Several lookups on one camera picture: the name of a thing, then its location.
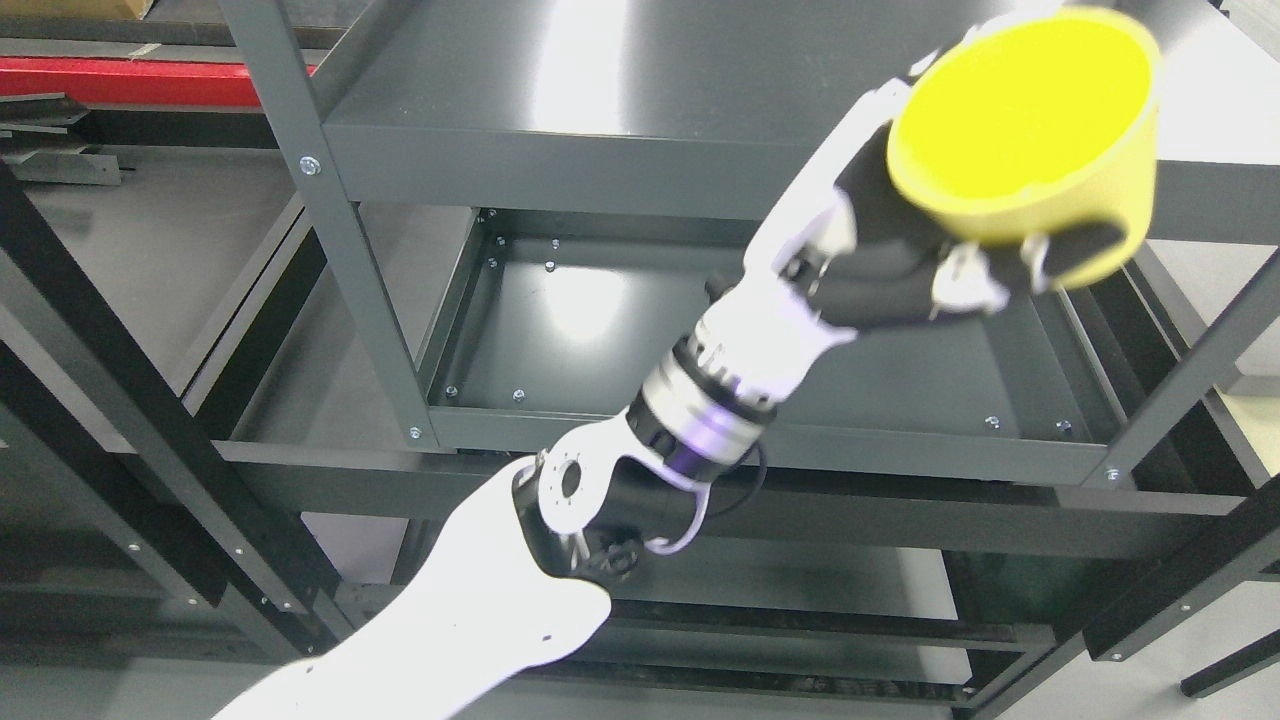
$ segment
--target yellow bowl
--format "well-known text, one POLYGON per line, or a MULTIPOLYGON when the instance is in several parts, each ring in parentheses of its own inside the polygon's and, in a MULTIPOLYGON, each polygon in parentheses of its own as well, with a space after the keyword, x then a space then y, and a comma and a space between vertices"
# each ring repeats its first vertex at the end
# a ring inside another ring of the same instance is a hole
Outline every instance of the yellow bowl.
POLYGON ((925 70, 888 136, 904 197, 987 245, 1107 220, 1121 245, 1060 278, 1098 281, 1146 237, 1160 51, 1114 10, 1065 8, 960 45, 925 70))

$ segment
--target red beam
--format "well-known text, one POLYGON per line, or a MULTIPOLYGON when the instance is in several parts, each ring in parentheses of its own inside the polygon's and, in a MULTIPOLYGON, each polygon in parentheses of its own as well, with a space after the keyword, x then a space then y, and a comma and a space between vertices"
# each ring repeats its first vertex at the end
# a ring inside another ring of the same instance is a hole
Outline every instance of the red beam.
POLYGON ((65 92, 87 104, 260 105, 242 64, 102 58, 0 58, 0 95, 65 92))

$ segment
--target robotic hand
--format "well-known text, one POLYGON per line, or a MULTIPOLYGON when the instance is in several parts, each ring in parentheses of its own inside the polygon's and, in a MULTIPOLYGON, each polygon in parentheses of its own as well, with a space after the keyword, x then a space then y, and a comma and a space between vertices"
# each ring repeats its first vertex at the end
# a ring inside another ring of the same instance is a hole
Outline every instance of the robotic hand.
POLYGON ((585 643, 609 614, 605 588, 645 551, 686 547, 713 480, 758 447, 823 352, 882 327, 996 313, 1116 266, 1133 227, 1073 222, 979 242, 904 199, 886 160, 891 135, 940 55, 856 101, 760 224, 741 278, 708 282, 710 307, 627 409, 504 468, 451 515, 381 614, 218 719, 457 712, 585 643))

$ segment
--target metal shelf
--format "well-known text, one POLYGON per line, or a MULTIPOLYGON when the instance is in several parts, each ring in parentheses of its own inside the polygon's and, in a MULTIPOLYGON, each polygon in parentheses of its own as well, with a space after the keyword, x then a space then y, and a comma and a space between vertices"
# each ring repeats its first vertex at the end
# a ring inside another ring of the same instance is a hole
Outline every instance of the metal shelf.
POLYGON ((1011 5, 387 0, 316 83, 355 200, 758 219, 859 95, 1011 5))
MULTIPOLYGON (((704 281, 740 268, 751 229, 506 210, 476 224, 456 322, 429 340, 444 348, 439 370, 420 368, 438 436, 527 452, 618 413, 707 307, 704 281)), ((1064 370, 1076 366, 1057 348, 1083 341, 1055 345, 1039 315, 1064 311, 1028 301, 986 320, 867 333, 813 368, 771 427, 769 455, 787 468, 1082 483, 1106 452, 1091 438, 1108 439, 1119 418, 1082 411, 1111 389, 1101 369, 1064 370)))
POLYGON ((129 168, 119 187, 36 184, 27 193, 182 392, 209 351, 201 331, 293 186, 270 150, 109 146, 104 152, 129 168))

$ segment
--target cardboard box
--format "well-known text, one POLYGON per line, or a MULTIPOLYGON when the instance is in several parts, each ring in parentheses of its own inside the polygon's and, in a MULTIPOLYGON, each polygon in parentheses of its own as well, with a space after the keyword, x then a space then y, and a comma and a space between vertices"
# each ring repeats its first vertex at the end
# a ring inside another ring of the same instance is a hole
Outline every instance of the cardboard box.
POLYGON ((0 15, 141 20, 155 0, 0 0, 0 15))

